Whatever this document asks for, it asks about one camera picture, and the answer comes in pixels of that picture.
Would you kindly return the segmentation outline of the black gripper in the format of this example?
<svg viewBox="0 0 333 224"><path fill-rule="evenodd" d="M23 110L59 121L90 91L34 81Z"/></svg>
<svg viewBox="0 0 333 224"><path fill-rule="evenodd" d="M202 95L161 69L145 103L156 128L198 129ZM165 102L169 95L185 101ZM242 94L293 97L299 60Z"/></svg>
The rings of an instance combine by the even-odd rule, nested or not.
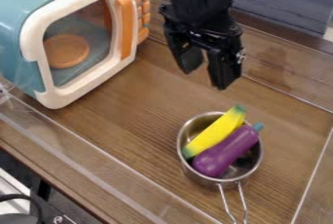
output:
<svg viewBox="0 0 333 224"><path fill-rule="evenodd" d="M233 0L170 0L160 12L166 19L165 35L176 63L185 74L204 63L209 50L213 86L225 90L241 77L242 30L229 15Z"/></svg>

